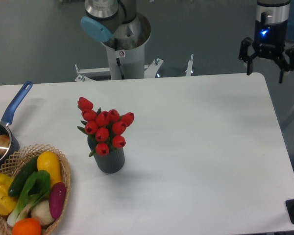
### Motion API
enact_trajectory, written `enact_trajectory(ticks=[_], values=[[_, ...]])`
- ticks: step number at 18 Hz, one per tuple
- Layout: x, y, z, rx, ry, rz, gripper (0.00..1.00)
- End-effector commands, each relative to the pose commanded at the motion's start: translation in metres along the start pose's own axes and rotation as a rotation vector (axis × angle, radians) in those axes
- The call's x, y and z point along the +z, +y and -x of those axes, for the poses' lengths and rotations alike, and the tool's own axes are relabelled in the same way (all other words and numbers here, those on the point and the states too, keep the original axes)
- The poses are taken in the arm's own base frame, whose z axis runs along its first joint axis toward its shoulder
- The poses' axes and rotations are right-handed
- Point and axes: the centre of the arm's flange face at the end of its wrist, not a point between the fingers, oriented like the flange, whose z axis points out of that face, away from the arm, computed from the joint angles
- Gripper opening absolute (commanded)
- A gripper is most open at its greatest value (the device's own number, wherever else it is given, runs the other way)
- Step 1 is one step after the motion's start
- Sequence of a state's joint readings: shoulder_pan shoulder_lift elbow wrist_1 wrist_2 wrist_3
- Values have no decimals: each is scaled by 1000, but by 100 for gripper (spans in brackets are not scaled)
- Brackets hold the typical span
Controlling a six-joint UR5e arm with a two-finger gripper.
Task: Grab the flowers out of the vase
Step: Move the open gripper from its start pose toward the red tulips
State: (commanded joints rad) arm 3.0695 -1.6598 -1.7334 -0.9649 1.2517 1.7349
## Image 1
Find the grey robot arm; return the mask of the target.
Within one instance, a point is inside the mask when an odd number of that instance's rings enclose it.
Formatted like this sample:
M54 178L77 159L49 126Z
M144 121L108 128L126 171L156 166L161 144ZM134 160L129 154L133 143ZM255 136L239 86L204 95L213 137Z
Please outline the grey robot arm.
M238 56L247 66L247 75L252 74L257 57L275 62L280 68L280 83L285 73L294 70L294 46L285 45L291 4L290 0L257 1L254 37L242 40ZM147 18L137 12L136 1L87 0L85 12L80 25L105 46L111 79L158 77L163 60L156 58L145 65L151 28Z

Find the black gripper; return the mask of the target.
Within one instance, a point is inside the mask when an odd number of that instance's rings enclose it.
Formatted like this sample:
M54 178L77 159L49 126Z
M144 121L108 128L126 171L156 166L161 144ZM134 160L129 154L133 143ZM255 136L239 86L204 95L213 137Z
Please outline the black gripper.
M246 63L246 74L253 72L253 60L256 56L265 59L274 59L280 68L279 84L282 84L285 73L294 71L294 46L284 50L288 21L275 24L261 24L255 21L254 41L246 37L241 41L239 60ZM255 53L248 54L252 46Z

